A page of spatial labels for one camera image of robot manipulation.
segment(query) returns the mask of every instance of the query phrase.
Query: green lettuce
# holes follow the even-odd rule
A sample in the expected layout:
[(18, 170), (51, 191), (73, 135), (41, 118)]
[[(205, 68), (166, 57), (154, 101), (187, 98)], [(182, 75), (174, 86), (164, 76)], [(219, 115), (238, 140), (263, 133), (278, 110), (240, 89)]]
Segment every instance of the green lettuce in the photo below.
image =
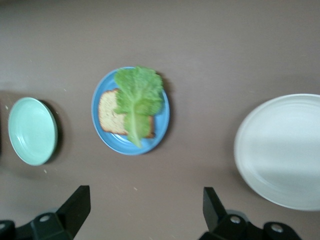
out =
[(147, 67), (121, 68), (114, 76), (119, 86), (114, 112), (125, 114), (127, 139), (141, 148), (141, 139), (150, 131), (149, 116), (162, 107), (163, 82), (155, 70)]

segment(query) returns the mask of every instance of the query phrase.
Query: white plate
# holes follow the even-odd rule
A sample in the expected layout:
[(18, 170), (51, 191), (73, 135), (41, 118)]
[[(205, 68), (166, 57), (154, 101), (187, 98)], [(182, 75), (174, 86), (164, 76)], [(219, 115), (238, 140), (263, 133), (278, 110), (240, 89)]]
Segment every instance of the white plate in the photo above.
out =
[(246, 183), (278, 205), (320, 210), (320, 95), (269, 100), (242, 122), (236, 166)]

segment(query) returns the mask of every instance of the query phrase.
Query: bread crust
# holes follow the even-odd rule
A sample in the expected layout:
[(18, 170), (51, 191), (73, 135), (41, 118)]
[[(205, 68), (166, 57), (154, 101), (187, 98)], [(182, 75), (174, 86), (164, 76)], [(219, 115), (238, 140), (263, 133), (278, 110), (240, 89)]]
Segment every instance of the bread crust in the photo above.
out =
[[(127, 136), (128, 135), (128, 132), (123, 129), (123, 131), (115, 131), (114, 129), (108, 129), (106, 128), (102, 122), (103, 122), (103, 117), (102, 117), (102, 114), (103, 114), (103, 108), (102, 108), (102, 98), (105, 94), (109, 94), (109, 93), (116, 93), (119, 89), (118, 88), (114, 88), (112, 90), (107, 90), (105, 91), (100, 99), (99, 99), (99, 104), (98, 104), (98, 119), (99, 119), (99, 123), (100, 123), (100, 126), (102, 128), (102, 130), (106, 133), (111, 133), (111, 134), (118, 134), (118, 135), (125, 135)], [(148, 135), (145, 137), (147, 139), (152, 139), (155, 137), (155, 118), (154, 116), (148, 116), (148, 119), (149, 119), (149, 123), (150, 123), (150, 132), (148, 133)]]

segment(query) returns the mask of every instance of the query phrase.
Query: bread slice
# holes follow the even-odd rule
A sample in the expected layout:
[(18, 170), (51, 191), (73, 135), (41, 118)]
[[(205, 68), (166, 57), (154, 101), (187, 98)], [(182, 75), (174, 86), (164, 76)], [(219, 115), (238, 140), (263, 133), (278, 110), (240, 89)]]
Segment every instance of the bread slice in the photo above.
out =
[[(98, 105), (98, 117), (100, 126), (103, 131), (119, 134), (119, 135), (128, 135), (127, 130), (124, 127), (125, 114), (117, 114), (114, 112), (114, 109), (117, 107), (117, 98), (116, 93), (118, 88), (113, 90), (105, 91), (99, 100)], [(150, 122), (150, 132), (146, 138), (154, 138), (154, 116), (149, 116)]]

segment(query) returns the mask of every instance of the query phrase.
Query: blue plate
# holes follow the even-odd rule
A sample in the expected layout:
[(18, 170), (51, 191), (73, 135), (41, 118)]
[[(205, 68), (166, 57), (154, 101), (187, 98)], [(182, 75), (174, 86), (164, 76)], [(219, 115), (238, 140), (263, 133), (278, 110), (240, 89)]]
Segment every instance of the blue plate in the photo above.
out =
[[(132, 66), (122, 67), (122, 69), (132, 69)], [(125, 135), (118, 135), (103, 131), (99, 123), (98, 117), (98, 105), (101, 95), (107, 90), (113, 90), (119, 86), (115, 82), (115, 74), (118, 69), (115, 69), (108, 73), (98, 84), (94, 91), (92, 104), (91, 104), (91, 116), (94, 128), (98, 133), (102, 141), (108, 145), (114, 151), (124, 155), (140, 155), (149, 152), (155, 146), (157, 146), (164, 137), (170, 119), (170, 107), (166, 92), (162, 91), (163, 107), (154, 116), (154, 138), (143, 138), (141, 140), (142, 148), (137, 147), (127, 139)]]

